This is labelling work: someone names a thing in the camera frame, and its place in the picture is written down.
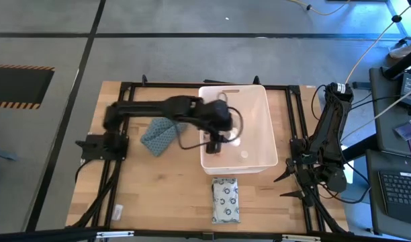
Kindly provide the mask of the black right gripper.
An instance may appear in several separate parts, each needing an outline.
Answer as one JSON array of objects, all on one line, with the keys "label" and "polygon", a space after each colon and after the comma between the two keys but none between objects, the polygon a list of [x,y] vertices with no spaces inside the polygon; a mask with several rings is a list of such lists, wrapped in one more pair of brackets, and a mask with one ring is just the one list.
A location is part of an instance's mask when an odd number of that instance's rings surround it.
[{"label": "black right gripper", "polygon": [[315,206],[317,202],[317,195],[314,192],[313,179],[310,177],[308,169],[303,165],[296,165],[295,161],[291,159],[286,160],[287,167],[285,171],[274,180],[274,182],[281,181],[290,175],[295,176],[296,183],[299,190],[281,194],[281,197],[294,197],[298,198],[306,203],[306,206]]}]

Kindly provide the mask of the teal patterned fabric pouch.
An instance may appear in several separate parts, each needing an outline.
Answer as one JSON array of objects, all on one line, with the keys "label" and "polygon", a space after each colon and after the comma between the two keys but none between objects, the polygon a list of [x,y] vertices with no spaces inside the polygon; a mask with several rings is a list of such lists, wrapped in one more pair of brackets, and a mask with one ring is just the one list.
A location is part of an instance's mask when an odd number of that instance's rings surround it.
[{"label": "teal patterned fabric pouch", "polygon": [[186,123],[171,121],[168,118],[155,118],[142,135],[140,142],[153,156],[159,157],[186,128]]}]

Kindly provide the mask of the white patterned folded cloth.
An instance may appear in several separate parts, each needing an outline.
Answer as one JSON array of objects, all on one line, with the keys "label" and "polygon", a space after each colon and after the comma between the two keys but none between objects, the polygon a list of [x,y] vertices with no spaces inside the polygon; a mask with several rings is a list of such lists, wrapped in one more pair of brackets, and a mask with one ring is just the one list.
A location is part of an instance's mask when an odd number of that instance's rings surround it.
[{"label": "white patterned folded cloth", "polygon": [[212,179],[212,224],[240,223],[238,180],[214,177]]}]

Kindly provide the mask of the grey desk with keyboard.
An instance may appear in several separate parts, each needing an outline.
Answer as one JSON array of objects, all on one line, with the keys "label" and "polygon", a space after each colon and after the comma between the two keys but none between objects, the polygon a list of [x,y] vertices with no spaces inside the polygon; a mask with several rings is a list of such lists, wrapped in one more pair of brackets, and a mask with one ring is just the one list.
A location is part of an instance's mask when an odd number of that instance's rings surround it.
[{"label": "grey desk with keyboard", "polygon": [[411,224],[386,214],[378,176],[378,171],[381,170],[411,173],[411,157],[368,150],[366,151],[366,160],[369,183],[371,184],[370,202],[373,231],[411,240]]}]

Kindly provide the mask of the black computer keyboard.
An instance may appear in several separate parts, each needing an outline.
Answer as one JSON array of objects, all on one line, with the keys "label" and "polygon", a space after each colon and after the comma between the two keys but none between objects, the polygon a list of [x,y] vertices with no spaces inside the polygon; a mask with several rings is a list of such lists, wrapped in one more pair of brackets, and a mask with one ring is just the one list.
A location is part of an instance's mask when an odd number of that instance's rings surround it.
[{"label": "black computer keyboard", "polygon": [[411,173],[378,171],[386,214],[411,224]]}]

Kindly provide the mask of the grey desk with laptop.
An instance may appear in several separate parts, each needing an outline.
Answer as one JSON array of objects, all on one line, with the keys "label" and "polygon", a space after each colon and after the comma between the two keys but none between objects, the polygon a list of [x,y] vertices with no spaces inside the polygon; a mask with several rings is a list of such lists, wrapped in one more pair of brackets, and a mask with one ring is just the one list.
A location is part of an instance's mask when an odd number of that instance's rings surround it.
[{"label": "grey desk with laptop", "polygon": [[[399,94],[400,85],[397,81],[386,79],[379,68],[370,68],[369,80],[373,99],[377,99],[373,102],[373,111],[375,115],[378,115],[397,100],[396,95]],[[394,130],[401,125],[408,124],[410,120],[408,109],[399,104],[375,119],[379,150],[411,156],[411,145]]]}]

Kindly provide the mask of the small clear plastic packet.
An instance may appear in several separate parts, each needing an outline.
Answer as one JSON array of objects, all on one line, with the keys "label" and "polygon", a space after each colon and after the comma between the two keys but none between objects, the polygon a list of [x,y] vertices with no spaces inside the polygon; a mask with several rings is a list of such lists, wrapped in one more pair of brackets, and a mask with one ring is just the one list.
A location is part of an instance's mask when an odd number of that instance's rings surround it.
[{"label": "small clear plastic packet", "polygon": [[113,213],[111,216],[112,220],[119,221],[122,217],[124,206],[121,204],[116,204],[113,209]]}]

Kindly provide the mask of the black laptop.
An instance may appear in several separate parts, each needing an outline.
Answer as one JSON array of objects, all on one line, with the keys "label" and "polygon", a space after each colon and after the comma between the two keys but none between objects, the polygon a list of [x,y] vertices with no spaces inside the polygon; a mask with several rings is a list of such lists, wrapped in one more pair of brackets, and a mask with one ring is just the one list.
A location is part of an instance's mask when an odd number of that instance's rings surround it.
[{"label": "black laptop", "polygon": [[[404,96],[411,92],[411,73],[404,73],[401,78],[400,95]],[[411,94],[400,102],[401,106],[411,108]]]}]

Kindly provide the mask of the black horizontal beam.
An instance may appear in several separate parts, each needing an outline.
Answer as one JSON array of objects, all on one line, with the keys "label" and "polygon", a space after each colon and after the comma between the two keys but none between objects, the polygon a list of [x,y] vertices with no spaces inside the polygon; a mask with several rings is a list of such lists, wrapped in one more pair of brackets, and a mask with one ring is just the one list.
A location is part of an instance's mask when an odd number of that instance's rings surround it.
[{"label": "black horizontal beam", "polygon": [[198,231],[150,231],[150,230],[106,230],[103,227],[54,229],[0,234],[0,242],[79,242],[96,239],[100,231],[134,231],[133,237],[182,237],[215,241],[216,239],[263,239],[280,242],[282,235],[307,235],[321,238],[321,242],[409,242],[379,237],[364,237],[351,233],[326,233],[313,231],[305,234],[285,233],[232,233]]}]

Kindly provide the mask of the black mat with hazard stripes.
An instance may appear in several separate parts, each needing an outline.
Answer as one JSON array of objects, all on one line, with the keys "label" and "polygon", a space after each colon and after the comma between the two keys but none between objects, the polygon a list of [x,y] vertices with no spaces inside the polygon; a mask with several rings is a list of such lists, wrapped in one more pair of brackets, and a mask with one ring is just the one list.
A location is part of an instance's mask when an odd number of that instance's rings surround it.
[{"label": "black mat with hazard stripes", "polygon": [[54,67],[0,65],[0,108],[37,110],[54,72]]}]

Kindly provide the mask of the silver metal bracket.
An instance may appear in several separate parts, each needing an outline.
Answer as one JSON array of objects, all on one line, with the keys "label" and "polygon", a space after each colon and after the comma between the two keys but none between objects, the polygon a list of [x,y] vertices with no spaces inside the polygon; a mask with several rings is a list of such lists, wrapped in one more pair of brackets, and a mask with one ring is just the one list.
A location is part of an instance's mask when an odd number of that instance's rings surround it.
[{"label": "silver metal bracket", "polygon": [[134,231],[100,231],[96,233],[96,239],[109,239],[116,237],[133,237]]},{"label": "silver metal bracket", "polygon": [[282,235],[280,242],[321,242],[321,238],[307,235]]}]

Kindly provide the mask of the black aluminium table frame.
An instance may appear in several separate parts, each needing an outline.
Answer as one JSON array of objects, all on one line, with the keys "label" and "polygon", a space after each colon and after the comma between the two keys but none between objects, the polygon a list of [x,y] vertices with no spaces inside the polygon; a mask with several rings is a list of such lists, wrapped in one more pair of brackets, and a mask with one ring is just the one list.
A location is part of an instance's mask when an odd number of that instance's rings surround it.
[{"label": "black aluminium table frame", "polygon": [[[274,180],[285,170],[289,141],[314,132],[316,120],[309,106],[317,106],[318,99],[307,86],[270,88],[267,97],[278,164],[237,177],[240,223],[212,224],[212,178],[200,163],[196,128],[190,126],[181,142],[172,143],[155,157],[140,142],[150,119],[133,118],[126,129],[130,138],[127,157],[120,163],[116,186],[104,199],[95,224],[135,231],[304,234],[308,228],[317,229],[313,209],[304,209],[297,198],[280,196],[296,189],[295,179]],[[119,221],[111,219],[116,204],[124,206]]]}]

